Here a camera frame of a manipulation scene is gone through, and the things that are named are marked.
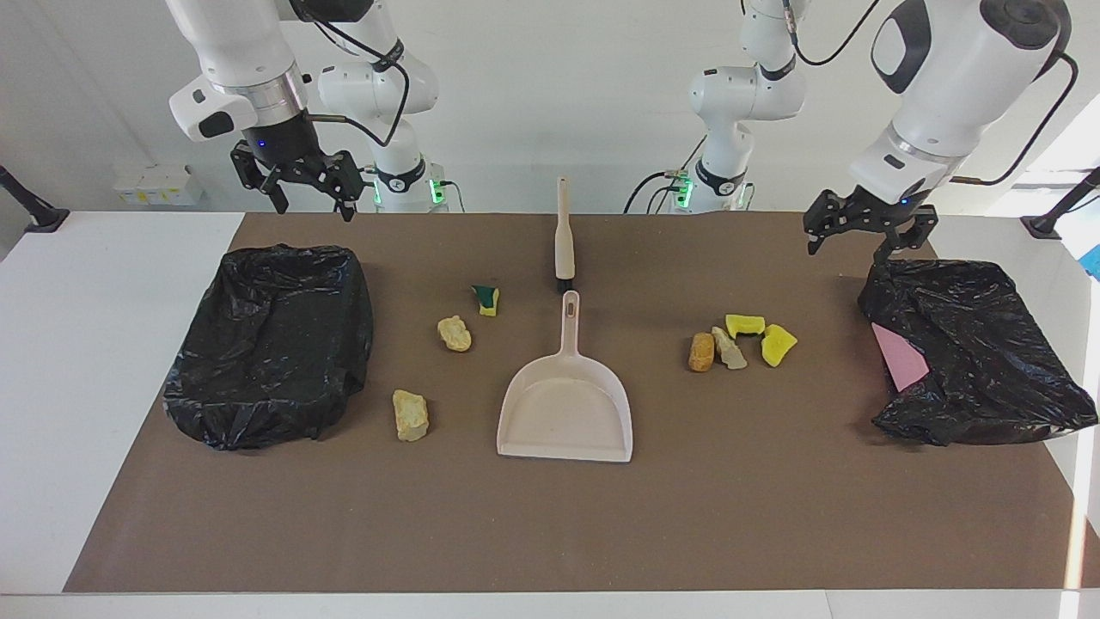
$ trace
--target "brown table surface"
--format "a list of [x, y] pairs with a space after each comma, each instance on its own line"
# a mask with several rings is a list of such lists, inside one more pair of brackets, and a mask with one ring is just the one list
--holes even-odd
[[[1057, 588], [1069, 488], [1042, 444], [935, 449], [870, 420], [888, 391], [855, 298], [879, 241], [810, 257], [794, 213], [573, 218], [581, 352], [622, 378], [629, 465], [496, 455], [501, 402], [557, 351], [549, 215], [250, 213], [234, 248], [341, 244], [376, 317], [366, 389], [320, 442], [216, 453], [153, 406], [67, 592]], [[470, 284], [501, 287], [496, 319]], [[779, 369], [686, 371], [726, 313], [799, 336]], [[474, 335], [447, 352], [436, 322]], [[431, 432], [394, 433], [391, 394]], [[1089, 530], [1085, 586], [1100, 586]]]

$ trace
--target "black stand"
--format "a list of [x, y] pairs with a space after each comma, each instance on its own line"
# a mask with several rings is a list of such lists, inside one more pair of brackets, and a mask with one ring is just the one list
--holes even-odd
[[25, 231], [28, 232], [53, 232], [61, 228], [62, 221], [68, 217], [67, 209], [54, 208], [48, 201], [32, 194], [2, 165], [0, 165], [0, 186], [8, 189], [8, 192], [31, 214], [33, 223], [26, 226]]
[[1098, 185], [1100, 185], [1100, 167], [1089, 172], [1089, 175], [1078, 183], [1076, 187], [1069, 189], [1066, 197], [1058, 200], [1058, 203], [1054, 205], [1054, 208], [1046, 214], [1021, 217], [1020, 220], [1023, 221], [1024, 228], [1027, 228], [1031, 235], [1036, 239], [1060, 240], [1062, 236], [1058, 235], [1058, 232], [1054, 231], [1054, 224], [1058, 222], [1058, 219], [1063, 214], [1069, 212], [1070, 209], [1085, 199], [1085, 196], [1092, 192]]

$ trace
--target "brush handle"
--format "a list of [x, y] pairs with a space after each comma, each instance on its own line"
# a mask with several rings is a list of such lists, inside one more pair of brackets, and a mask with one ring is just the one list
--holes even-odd
[[558, 178], [558, 228], [553, 234], [553, 269], [559, 279], [576, 275], [573, 258], [573, 229], [569, 225], [569, 178]]
[[561, 297], [561, 352], [559, 355], [576, 357], [576, 334], [581, 323], [581, 295], [571, 289]]

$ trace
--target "plastic bag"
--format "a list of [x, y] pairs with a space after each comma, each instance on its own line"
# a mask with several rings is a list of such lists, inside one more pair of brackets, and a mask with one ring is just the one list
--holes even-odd
[[859, 306], [872, 323], [908, 340], [930, 368], [875, 418], [888, 435], [999, 445], [1097, 424], [1092, 399], [999, 265], [888, 261], [871, 268]]
[[316, 440], [363, 389], [373, 335], [351, 250], [228, 253], [168, 373], [165, 411], [215, 450]]

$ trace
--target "white dustpan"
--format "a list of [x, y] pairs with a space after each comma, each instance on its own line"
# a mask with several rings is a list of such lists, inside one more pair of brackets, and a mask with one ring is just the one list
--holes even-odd
[[634, 431], [626, 390], [606, 366], [576, 350], [581, 295], [562, 297], [561, 351], [527, 364], [504, 396], [502, 456], [628, 463]]

